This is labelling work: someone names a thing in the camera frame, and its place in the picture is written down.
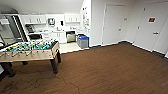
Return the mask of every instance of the carpet floor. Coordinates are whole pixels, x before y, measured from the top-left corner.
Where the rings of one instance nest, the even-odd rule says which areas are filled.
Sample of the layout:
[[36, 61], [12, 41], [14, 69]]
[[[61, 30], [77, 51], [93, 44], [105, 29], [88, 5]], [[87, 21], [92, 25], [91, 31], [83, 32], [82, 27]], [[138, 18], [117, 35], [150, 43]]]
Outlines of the carpet floor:
[[168, 94], [168, 61], [127, 43], [61, 54], [58, 74], [50, 61], [13, 62], [16, 75], [0, 94]]

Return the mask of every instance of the lower cabinet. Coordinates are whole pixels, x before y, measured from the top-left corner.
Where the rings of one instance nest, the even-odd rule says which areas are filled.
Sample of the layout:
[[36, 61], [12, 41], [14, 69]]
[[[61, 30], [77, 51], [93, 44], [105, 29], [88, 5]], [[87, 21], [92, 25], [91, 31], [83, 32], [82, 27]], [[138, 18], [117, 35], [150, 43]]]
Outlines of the lower cabinet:
[[67, 43], [66, 32], [51, 32], [47, 34], [42, 34], [43, 40], [56, 40], [59, 43]]

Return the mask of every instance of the white door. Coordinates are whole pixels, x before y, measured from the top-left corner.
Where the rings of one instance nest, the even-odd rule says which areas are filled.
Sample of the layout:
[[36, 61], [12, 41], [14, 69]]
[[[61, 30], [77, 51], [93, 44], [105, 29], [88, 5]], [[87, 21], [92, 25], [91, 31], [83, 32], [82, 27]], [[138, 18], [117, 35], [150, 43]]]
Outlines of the white door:
[[168, 14], [168, 3], [146, 5], [133, 45], [152, 51]]
[[123, 20], [123, 6], [106, 5], [102, 45], [117, 44]]

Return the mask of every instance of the trash can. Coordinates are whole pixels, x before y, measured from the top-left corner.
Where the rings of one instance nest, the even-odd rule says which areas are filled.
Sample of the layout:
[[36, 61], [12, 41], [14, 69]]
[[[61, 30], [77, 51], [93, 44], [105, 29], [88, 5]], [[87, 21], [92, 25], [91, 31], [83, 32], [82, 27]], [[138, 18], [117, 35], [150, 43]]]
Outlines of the trash can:
[[81, 49], [88, 48], [89, 47], [89, 37], [87, 36], [78, 37], [77, 44]]

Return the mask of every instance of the kitchen cabinet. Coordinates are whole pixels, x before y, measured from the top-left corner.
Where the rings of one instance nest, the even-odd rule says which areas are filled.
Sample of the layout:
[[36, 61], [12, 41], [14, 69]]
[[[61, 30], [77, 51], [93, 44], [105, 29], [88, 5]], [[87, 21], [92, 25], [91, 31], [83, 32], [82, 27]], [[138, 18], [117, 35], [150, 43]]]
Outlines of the kitchen cabinet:
[[45, 15], [21, 15], [25, 24], [45, 24]]
[[66, 32], [52, 32], [51, 39], [59, 41], [59, 43], [67, 43]]
[[59, 33], [59, 43], [67, 43], [66, 32]]
[[45, 24], [45, 15], [30, 15], [31, 21], [34, 24]]
[[74, 15], [65, 15], [65, 22], [71, 23], [71, 22], [80, 22], [80, 16], [77, 14]]
[[51, 40], [51, 33], [42, 33], [41, 35], [43, 40]]

